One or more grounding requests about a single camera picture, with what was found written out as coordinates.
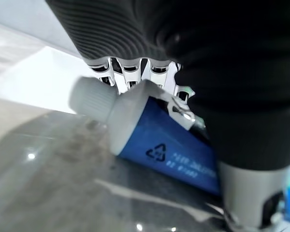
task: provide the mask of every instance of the white tube cap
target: white tube cap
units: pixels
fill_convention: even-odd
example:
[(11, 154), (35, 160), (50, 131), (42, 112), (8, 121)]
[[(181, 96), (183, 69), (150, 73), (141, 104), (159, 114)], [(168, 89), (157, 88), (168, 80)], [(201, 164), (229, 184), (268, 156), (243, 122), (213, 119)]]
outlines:
[(118, 90), (97, 78), (82, 77), (72, 89), (70, 107), (81, 115), (106, 122), (114, 106)]

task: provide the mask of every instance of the white wall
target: white wall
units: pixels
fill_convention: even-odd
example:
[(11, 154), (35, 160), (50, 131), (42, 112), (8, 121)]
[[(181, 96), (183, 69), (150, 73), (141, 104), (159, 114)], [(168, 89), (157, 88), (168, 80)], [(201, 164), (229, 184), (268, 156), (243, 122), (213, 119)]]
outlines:
[(78, 54), (45, 0), (0, 0), (0, 24)]

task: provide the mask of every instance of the recycling symbol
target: recycling symbol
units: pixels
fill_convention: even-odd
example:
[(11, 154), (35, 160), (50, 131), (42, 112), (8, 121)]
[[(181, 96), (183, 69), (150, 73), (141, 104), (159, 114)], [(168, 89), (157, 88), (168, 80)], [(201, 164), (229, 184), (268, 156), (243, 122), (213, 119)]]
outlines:
[(149, 149), (148, 151), (146, 151), (146, 155), (155, 161), (163, 162), (165, 161), (165, 151), (165, 144), (159, 144), (153, 149)]

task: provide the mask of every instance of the blue toothpaste tube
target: blue toothpaste tube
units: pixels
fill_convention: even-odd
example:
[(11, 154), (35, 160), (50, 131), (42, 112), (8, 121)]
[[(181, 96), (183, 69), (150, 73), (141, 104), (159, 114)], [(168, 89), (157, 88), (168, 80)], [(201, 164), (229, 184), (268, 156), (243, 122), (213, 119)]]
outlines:
[[(220, 195), (213, 149), (176, 123), (149, 97), (120, 157)], [(290, 221), (290, 179), (286, 217)]]

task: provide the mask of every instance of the gray marble countertop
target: gray marble countertop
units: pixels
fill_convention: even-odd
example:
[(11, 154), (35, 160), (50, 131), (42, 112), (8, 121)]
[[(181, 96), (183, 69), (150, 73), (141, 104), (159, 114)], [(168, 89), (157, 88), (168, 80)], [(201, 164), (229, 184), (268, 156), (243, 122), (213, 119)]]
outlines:
[(217, 205), (114, 157), (106, 127), (84, 116), (42, 113), (0, 138), (0, 232), (223, 231)]

